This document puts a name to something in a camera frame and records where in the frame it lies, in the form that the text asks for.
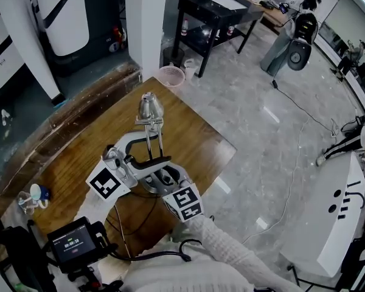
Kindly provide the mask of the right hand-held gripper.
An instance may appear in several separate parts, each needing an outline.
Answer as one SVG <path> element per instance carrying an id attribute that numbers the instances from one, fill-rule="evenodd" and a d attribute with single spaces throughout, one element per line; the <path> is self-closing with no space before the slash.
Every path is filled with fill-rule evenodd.
<path id="1" fill-rule="evenodd" d="M 184 168 L 169 163 L 161 175 L 159 193 L 169 212 L 183 223 L 203 214 L 200 193 Z"/>

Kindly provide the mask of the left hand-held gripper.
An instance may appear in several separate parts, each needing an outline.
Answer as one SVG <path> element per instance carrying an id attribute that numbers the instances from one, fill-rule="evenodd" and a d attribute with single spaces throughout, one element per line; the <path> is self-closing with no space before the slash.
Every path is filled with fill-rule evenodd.
<path id="1" fill-rule="evenodd" d="M 114 145 L 108 145 L 86 179 L 87 185 L 104 201 L 112 201 L 130 193 L 138 180 L 167 166 L 171 156 L 163 156 L 138 162 L 130 154 L 133 144 L 145 142 L 149 155 L 151 141 L 158 140 L 160 155 L 164 155 L 161 131 L 131 131 L 124 134 Z"/>

